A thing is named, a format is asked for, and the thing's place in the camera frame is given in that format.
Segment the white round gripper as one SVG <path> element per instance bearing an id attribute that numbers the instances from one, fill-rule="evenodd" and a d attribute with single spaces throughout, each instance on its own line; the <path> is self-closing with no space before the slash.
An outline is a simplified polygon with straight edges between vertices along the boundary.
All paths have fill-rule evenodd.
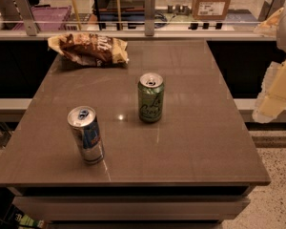
<path id="1" fill-rule="evenodd" d="M 284 7 L 254 28 L 254 33 L 276 37 L 277 47 L 286 52 L 286 1 Z M 268 67 L 258 94 L 252 118 L 257 123 L 269 123 L 286 108 L 286 60 L 272 62 Z"/>

